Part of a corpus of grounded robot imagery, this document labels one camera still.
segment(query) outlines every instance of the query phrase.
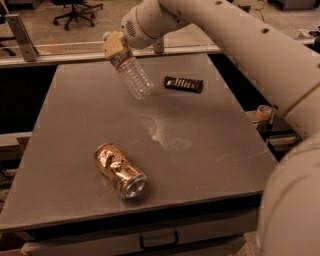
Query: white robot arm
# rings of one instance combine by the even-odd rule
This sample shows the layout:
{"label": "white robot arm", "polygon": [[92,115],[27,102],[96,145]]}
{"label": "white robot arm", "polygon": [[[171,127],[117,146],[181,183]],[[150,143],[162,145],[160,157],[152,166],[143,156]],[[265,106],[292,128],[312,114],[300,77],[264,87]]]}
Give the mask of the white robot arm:
{"label": "white robot arm", "polygon": [[318,255],[320,55],[225,0],[144,0],[123,18],[122,28],[129,45],[144,48],[189,23],[206,32],[305,139],[266,185],[260,255]]}

